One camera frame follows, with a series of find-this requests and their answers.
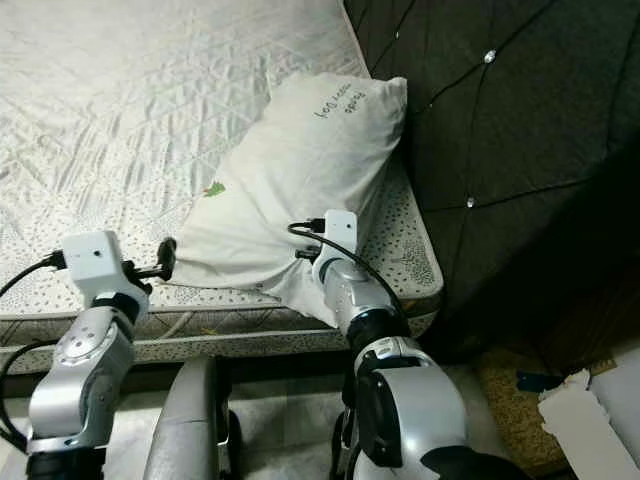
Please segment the white pillow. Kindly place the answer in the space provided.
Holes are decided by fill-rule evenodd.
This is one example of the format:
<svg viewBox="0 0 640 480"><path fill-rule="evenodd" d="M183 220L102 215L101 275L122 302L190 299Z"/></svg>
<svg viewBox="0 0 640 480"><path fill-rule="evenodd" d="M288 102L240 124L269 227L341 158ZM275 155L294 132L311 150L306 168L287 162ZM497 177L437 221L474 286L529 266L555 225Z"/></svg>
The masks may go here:
<svg viewBox="0 0 640 480"><path fill-rule="evenodd" d="M406 78L294 73L220 161L175 234L172 284L244 289L338 326L289 224L369 206L401 140Z"/></svg>

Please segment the white quilted mattress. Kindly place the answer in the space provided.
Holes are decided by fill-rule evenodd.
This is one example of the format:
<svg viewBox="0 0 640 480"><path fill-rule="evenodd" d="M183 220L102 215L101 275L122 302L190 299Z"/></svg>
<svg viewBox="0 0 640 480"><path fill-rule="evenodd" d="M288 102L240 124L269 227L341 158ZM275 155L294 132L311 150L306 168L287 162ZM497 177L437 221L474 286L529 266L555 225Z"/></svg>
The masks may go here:
<svg viewBox="0 0 640 480"><path fill-rule="evenodd" d="M370 76L342 0L3 0L0 15L1 285L87 230L155 260L271 88L294 72ZM383 178L360 255L420 335L443 275L401 165ZM150 298L137 364L346 348L255 291L157 285ZM67 271L28 274L0 298L1 356L59 338L81 306Z"/></svg>

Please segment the silver robot left leg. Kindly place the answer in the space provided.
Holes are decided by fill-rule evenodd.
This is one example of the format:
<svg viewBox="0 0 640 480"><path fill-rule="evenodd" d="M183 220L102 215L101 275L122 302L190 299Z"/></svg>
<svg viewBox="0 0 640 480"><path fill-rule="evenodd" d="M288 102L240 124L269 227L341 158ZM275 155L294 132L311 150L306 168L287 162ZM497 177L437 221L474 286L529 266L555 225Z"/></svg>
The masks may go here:
<svg viewBox="0 0 640 480"><path fill-rule="evenodd" d="M184 362L154 429L143 480L241 480L241 421L230 410L228 361Z"/></svg>

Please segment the silver robot leg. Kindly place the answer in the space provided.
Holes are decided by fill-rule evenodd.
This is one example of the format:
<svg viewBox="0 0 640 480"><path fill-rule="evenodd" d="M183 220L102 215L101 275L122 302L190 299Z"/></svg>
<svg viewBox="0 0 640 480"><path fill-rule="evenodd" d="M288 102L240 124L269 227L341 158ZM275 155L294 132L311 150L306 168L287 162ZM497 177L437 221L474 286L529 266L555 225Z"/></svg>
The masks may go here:
<svg viewBox="0 0 640 480"><path fill-rule="evenodd" d="M379 451L378 407L371 396L358 397L335 421L328 480L375 480L370 453Z"/></svg>
<svg viewBox="0 0 640 480"><path fill-rule="evenodd" d="M228 361L184 362L154 429L143 480L241 480L241 421L230 410Z"/></svg>

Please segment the silver robot right leg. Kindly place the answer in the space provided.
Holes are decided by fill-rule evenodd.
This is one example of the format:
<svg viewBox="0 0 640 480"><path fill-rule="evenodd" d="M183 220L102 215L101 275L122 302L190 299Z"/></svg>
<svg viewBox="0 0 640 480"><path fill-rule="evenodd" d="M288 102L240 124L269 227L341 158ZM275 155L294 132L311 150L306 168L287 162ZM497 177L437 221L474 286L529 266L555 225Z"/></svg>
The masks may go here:
<svg viewBox="0 0 640 480"><path fill-rule="evenodd" d="M328 480L375 480L370 453L379 451L378 407L371 396L358 397L335 421Z"/></svg>

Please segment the black tufted headboard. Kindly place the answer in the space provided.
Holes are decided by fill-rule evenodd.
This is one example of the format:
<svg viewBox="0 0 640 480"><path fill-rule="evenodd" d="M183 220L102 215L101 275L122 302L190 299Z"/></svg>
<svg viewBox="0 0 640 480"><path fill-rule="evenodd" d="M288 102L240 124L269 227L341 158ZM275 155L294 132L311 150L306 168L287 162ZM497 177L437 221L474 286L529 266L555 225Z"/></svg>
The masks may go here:
<svg viewBox="0 0 640 480"><path fill-rule="evenodd" d="M398 156L444 276L445 361L538 340L553 364L640 334L640 0L343 0L403 77Z"/></svg>

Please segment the brown woven floor mat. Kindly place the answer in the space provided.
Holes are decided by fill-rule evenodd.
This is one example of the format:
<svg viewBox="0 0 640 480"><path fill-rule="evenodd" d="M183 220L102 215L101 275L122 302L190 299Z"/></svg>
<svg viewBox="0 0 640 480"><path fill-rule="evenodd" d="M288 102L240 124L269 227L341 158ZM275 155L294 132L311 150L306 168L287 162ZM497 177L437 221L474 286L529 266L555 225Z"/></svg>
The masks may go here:
<svg viewBox="0 0 640 480"><path fill-rule="evenodd" d="M616 369L614 357L572 358L564 364L532 344L515 342L481 353L472 367L512 461L536 479L575 480L561 445L541 426L540 394L558 387L568 372L586 369L595 376Z"/></svg>

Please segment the white torn paper sheet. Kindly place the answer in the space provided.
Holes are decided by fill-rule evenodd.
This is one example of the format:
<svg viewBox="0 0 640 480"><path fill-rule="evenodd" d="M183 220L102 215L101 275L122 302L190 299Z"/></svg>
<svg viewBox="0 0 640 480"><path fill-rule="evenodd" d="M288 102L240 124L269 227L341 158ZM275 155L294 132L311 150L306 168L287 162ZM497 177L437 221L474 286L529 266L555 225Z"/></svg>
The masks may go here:
<svg viewBox="0 0 640 480"><path fill-rule="evenodd" d="M640 468L591 392L590 380L590 372L580 370L541 393L541 428L556 439L577 480L635 480Z"/></svg>

